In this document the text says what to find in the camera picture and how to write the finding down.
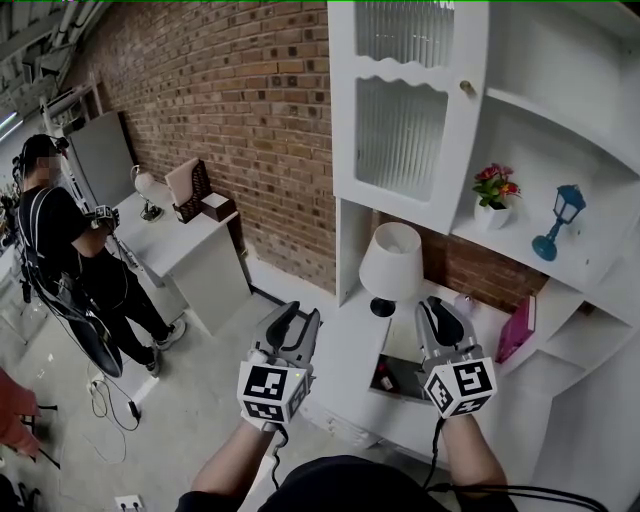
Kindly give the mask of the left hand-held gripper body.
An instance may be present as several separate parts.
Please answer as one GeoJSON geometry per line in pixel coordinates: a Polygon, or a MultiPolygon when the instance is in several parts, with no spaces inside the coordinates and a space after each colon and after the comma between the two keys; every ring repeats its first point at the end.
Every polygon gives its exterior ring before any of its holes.
{"type": "Polygon", "coordinates": [[[288,425],[310,392],[315,347],[315,342],[302,343],[295,351],[252,346],[240,363],[237,384],[242,418],[259,431],[288,425]]]}

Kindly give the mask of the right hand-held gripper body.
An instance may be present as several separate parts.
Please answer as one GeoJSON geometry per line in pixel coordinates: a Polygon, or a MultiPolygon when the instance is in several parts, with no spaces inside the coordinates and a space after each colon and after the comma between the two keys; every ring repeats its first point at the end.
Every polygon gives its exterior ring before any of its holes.
{"type": "Polygon", "coordinates": [[[421,386],[441,418],[474,413],[497,393],[493,361],[480,345],[427,358],[422,371],[421,386]]]}

